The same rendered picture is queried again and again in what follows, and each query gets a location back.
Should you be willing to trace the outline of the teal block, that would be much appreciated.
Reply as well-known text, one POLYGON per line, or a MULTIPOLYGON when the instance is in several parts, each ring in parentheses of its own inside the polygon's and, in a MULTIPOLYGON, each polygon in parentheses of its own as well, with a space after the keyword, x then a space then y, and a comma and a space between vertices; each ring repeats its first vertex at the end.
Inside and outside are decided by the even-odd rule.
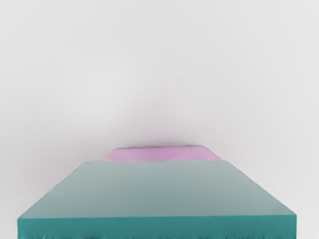
POLYGON ((17 219, 18 239, 297 239, 297 215, 231 163, 85 162, 17 219))

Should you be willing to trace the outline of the pink block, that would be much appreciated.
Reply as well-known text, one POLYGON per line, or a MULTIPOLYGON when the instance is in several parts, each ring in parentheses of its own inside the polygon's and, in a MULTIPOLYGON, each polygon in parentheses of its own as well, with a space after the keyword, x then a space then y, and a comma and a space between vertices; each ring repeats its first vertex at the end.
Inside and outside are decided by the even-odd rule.
POLYGON ((165 146, 114 149, 108 161, 219 161, 221 158, 204 146, 165 146))

